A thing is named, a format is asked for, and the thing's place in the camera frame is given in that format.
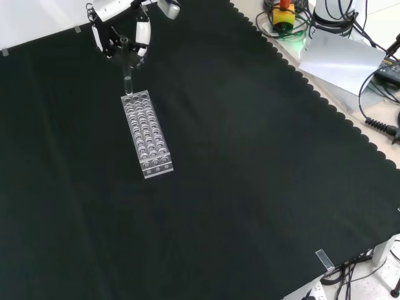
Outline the black robot hand white plates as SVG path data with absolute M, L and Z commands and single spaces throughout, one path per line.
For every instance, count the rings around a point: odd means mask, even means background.
M 151 22 L 141 1 L 93 1 L 86 4 L 87 17 L 97 49 L 105 58 L 121 60 L 123 38 L 111 26 L 111 20 L 122 13 L 133 13 L 136 22 L 135 39 L 127 41 L 128 65 L 134 69 L 144 62 L 151 40 Z

